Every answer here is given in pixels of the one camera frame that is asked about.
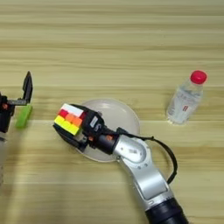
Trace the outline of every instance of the wood grain surface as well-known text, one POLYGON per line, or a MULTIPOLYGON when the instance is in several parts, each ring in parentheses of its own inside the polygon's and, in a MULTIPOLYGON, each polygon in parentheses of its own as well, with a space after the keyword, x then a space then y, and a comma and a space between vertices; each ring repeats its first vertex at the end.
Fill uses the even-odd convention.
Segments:
MULTIPOLYGON (((27 129, 10 126, 0 223, 147 223, 119 164, 83 157, 52 128, 64 102, 116 98, 142 135, 173 148, 171 188, 189 221, 223 224, 223 40, 221 0, 1 1, 0 90, 19 97, 28 70, 35 87, 27 129), (187 125, 172 126, 167 103, 195 69, 209 75, 205 98, 187 125)), ((168 176, 170 161, 151 146, 168 176)))

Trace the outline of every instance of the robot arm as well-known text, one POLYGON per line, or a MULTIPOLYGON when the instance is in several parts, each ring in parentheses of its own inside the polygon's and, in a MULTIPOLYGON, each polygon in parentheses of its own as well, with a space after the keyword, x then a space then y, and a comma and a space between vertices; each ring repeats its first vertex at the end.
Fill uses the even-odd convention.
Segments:
POLYGON ((93 149, 114 154, 132 177, 150 224, 188 223, 172 190, 153 164, 151 150, 142 137, 133 137, 121 129, 117 132, 108 129, 97 112, 79 105, 64 104, 53 127, 65 141, 80 151, 90 145, 93 149))
POLYGON ((30 72, 24 79, 23 90, 23 98, 17 100, 8 100, 7 96, 0 94, 0 185, 3 183, 3 166, 6 158, 5 135, 10 126, 11 117, 14 115, 16 106, 25 106, 32 98, 32 76, 30 72))

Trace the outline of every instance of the bottle label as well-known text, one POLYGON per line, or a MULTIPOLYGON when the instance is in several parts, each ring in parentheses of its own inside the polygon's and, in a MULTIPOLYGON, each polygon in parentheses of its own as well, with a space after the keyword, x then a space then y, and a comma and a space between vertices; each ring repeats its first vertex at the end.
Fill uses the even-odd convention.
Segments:
POLYGON ((200 97, 188 94, 178 89, 167 109, 169 118, 175 123, 184 123, 200 103, 200 97))

